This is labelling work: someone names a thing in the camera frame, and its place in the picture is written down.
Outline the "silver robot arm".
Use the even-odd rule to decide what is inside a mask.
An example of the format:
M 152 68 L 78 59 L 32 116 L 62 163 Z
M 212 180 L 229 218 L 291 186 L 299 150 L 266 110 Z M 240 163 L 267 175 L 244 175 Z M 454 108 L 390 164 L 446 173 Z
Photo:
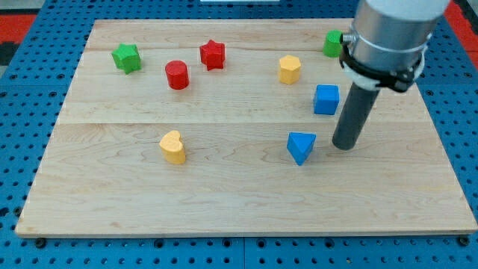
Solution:
M 424 55 L 449 0 L 361 0 L 341 35 L 339 62 L 365 90 L 406 92 L 423 72 Z

